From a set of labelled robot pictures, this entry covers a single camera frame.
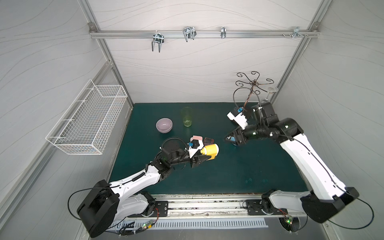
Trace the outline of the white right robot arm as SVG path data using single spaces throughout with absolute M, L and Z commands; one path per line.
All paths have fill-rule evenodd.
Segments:
M 326 166 L 295 120 L 279 120 L 271 103 L 262 103 L 252 112 L 260 118 L 258 124 L 249 124 L 251 111 L 244 108 L 234 108 L 227 114 L 238 127 L 226 136 L 226 141 L 240 146 L 250 140 L 274 140 L 291 156 L 302 178 L 310 185 L 310 190 L 304 192 L 270 190 L 264 193 L 260 205 L 266 215 L 277 209 L 287 209 L 324 223 L 360 196 L 354 187 L 347 187 Z

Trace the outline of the red transparent tray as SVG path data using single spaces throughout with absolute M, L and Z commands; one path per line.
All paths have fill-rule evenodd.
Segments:
M 210 138 L 204 138 L 203 140 L 204 146 L 212 145 L 213 143 L 214 143 L 214 140 Z

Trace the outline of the yellow pencil sharpener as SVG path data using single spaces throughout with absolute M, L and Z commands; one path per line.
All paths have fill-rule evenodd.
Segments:
M 217 144 L 204 146 L 200 153 L 204 156 L 210 157 L 208 160 L 213 160 L 219 153 L 219 146 Z

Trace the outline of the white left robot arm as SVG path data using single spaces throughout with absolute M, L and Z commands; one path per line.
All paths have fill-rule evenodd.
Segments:
M 149 217 L 156 209 L 156 201 L 145 190 L 147 187 L 166 179 L 176 165 L 195 168 L 213 160 L 218 153 L 218 145 L 205 145 L 200 136 L 192 136 L 188 143 L 178 137 L 168 138 L 143 170 L 111 183 L 101 180 L 87 188 L 88 194 L 73 216 L 83 223 L 91 238 L 98 237 L 113 228 L 114 222 L 124 221 L 129 216 Z

